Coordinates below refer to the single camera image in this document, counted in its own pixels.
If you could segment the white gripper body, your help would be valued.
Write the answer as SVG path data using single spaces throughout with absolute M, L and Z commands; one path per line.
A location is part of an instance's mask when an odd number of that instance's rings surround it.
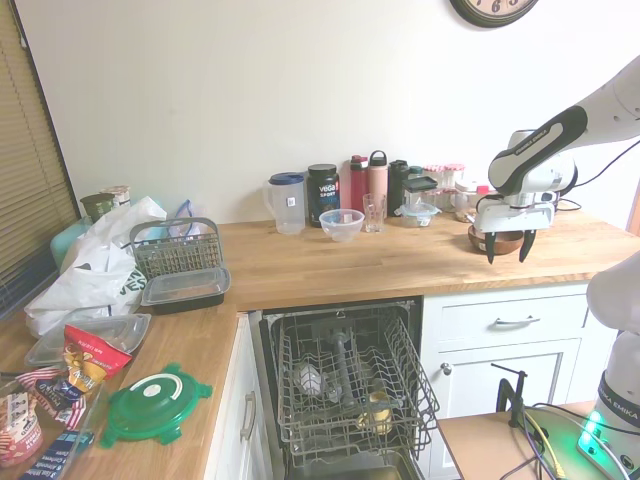
M 504 198 L 500 194 L 489 194 L 476 204 L 473 225 L 480 233 L 511 231 L 536 231 L 551 227 L 555 217 L 555 206 L 551 201 L 534 202 L 530 205 L 513 206 L 511 200 L 535 200 L 534 194 L 523 194 Z

